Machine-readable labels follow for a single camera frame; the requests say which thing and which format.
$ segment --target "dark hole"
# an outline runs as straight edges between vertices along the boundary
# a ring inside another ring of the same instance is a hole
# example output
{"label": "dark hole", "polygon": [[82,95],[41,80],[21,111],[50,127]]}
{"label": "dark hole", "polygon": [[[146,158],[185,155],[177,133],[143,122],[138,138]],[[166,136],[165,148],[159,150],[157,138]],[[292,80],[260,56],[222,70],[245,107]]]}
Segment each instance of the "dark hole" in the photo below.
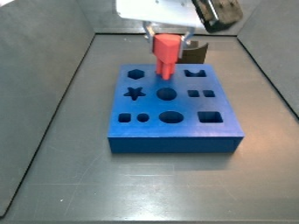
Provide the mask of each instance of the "dark hole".
{"label": "dark hole", "polygon": [[198,116],[202,123],[224,123],[221,112],[199,112]]}
{"label": "dark hole", "polygon": [[127,113],[121,114],[121,115],[118,116],[118,121],[119,121],[121,123],[130,123],[130,122],[131,122],[131,114],[127,114]]}
{"label": "dark hole", "polygon": [[202,92],[203,92],[203,95],[206,97],[216,97],[216,94],[214,94],[214,91],[213,90],[203,90]]}
{"label": "dark hole", "polygon": [[150,120],[150,115],[149,114],[141,114],[141,115],[138,115],[137,120],[141,123],[146,123]]}
{"label": "dark hole", "polygon": [[159,115],[159,119],[165,123],[181,123],[183,121],[183,114],[175,111],[166,111]]}
{"label": "dark hole", "polygon": [[198,90],[189,90],[189,96],[190,97],[201,97],[201,93]]}
{"label": "dark hole", "polygon": [[177,92],[174,89],[165,87],[157,91],[157,96],[165,101],[171,101],[177,97]]}
{"label": "dark hole", "polygon": [[134,80],[139,80],[146,77],[146,72],[139,69],[135,69],[127,73],[127,77]]}
{"label": "dark hole", "polygon": [[133,101],[135,101],[138,99],[139,96],[146,96],[146,94],[143,93],[143,88],[133,88],[130,87],[127,89],[127,93],[125,94],[125,96],[131,96]]}
{"label": "dark hole", "polygon": [[190,70],[185,70],[186,77],[208,77],[205,70],[201,70],[198,73],[193,73]]}

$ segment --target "red peg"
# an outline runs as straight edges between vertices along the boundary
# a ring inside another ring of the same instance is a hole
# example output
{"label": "red peg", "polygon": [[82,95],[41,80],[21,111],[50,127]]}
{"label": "red peg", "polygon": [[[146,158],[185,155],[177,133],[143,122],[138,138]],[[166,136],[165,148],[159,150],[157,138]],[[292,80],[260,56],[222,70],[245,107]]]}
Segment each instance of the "red peg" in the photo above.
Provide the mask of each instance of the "red peg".
{"label": "red peg", "polygon": [[170,80],[175,72],[175,62],[181,51],[182,37],[175,34],[154,36],[154,55],[157,57],[157,73]]}

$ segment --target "shape sorter block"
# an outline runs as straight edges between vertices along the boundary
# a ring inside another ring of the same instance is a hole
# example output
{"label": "shape sorter block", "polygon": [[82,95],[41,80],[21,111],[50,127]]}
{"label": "shape sorter block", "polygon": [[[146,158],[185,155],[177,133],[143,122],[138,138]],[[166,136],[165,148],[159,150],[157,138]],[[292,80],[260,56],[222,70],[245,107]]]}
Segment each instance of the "shape sorter block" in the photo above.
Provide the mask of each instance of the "shape sorter block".
{"label": "shape sorter block", "polygon": [[210,65],[123,65],[107,134],[114,153],[233,152],[245,137]]}

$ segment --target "small square hole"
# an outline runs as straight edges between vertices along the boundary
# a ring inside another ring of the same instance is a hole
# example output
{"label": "small square hole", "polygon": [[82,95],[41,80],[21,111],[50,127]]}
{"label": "small square hole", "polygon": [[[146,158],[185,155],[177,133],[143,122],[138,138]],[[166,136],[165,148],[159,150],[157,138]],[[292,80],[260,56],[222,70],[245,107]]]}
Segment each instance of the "small square hole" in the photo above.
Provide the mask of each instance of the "small square hole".
{"label": "small square hole", "polygon": [[198,90],[189,90],[189,96],[190,97],[201,97],[201,93]]}
{"label": "small square hole", "polygon": [[205,111],[198,113],[202,123],[224,123],[221,112],[218,111]]}
{"label": "small square hole", "polygon": [[121,114],[118,116],[118,121],[121,123],[130,123],[131,122],[131,114],[129,114],[129,113]]}
{"label": "small square hole", "polygon": [[216,94],[214,94],[214,91],[213,90],[203,90],[202,92],[203,92],[203,95],[206,97],[216,97]]}

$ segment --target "gray wall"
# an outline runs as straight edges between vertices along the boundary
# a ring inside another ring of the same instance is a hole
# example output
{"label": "gray wall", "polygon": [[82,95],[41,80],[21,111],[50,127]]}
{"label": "gray wall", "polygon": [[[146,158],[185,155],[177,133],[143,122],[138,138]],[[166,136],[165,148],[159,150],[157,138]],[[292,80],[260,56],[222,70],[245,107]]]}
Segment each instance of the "gray wall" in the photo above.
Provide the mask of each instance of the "gray wall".
{"label": "gray wall", "polygon": [[[87,15],[89,21],[98,33],[143,33],[142,22],[123,19],[117,13],[117,0],[78,0]],[[238,35],[254,9],[264,0],[240,0],[245,13],[244,20],[229,30],[218,35]],[[157,32],[186,32],[186,28],[167,24],[155,27]]]}
{"label": "gray wall", "polygon": [[75,0],[0,8],[0,216],[94,35]]}
{"label": "gray wall", "polygon": [[266,0],[238,38],[299,116],[298,9],[298,0]]}

